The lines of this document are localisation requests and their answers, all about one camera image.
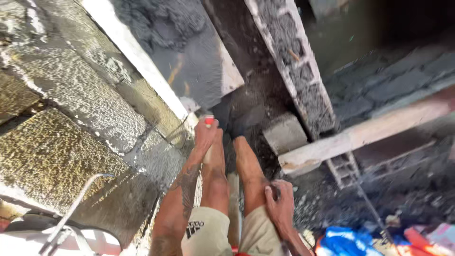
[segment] construction site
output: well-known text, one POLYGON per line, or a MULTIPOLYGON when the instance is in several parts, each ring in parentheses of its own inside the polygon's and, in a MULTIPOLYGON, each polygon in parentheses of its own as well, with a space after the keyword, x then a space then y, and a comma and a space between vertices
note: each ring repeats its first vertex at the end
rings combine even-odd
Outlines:
MULTIPOLYGON (((312 253, 333 226, 395 256, 405 230, 445 225, 426 238, 447 251, 425 256, 455 255, 454 13, 451 0, 0 0, 0 254, 65 220, 115 240, 96 251, 84 231, 98 255, 152 255, 195 126, 227 104, 267 180, 292 183, 312 253)), ((233 223, 243 184, 223 145, 233 223)))

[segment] beige shorts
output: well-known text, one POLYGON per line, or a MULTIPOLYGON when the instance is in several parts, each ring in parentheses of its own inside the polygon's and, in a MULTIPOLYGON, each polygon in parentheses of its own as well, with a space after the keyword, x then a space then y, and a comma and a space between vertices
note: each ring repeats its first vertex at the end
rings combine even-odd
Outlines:
MULTIPOLYGON (((182 239, 184 256, 231 256, 229 218, 208 208, 194 208, 182 239)), ((243 222, 239 252, 251 256, 284 256, 280 238, 265 206, 252 211, 243 222)))

